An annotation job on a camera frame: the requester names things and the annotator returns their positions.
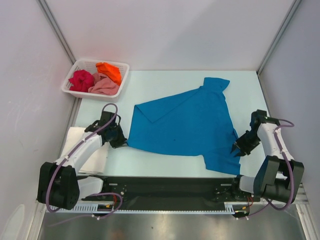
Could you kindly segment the blue t-shirt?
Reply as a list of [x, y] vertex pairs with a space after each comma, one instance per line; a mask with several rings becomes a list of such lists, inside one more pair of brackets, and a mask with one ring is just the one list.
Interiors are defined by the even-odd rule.
[[224, 90], [230, 81], [206, 77], [199, 88], [136, 104], [127, 144], [138, 150], [173, 156], [203, 156], [207, 170], [238, 175], [238, 139]]

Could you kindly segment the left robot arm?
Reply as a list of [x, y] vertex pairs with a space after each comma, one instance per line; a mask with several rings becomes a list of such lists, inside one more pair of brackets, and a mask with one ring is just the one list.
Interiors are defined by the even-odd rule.
[[123, 146], [127, 139], [116, 112], [102, 111], [81, 134], [80, 139], [54, 162], [45, 162], [39, 172], [37, 200], [49, 212], [72, 210], [79, 200], [96, 196], [105, 200], [111, 188], [101, 174], [110, 148]]

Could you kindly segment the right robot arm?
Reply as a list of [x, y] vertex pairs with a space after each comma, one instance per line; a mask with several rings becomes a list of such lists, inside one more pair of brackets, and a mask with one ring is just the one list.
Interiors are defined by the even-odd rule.
[[294, 202], [305, 167], [294, 160], [282, 138], [282, 128], [293, 127], [293, 123], [281, 124], [281, 121], [258, 109], [251, 114], [250, 130], [233, 143], [231, 152], [237, 150], [237, 157], [250, 155], [259, 144], [265, 154], [255, 177], [236, 177], [235, 185], [230, 188], [235, 200], [242, 201], [250, 193], [268, 202], [278, 201], [286, 205]]

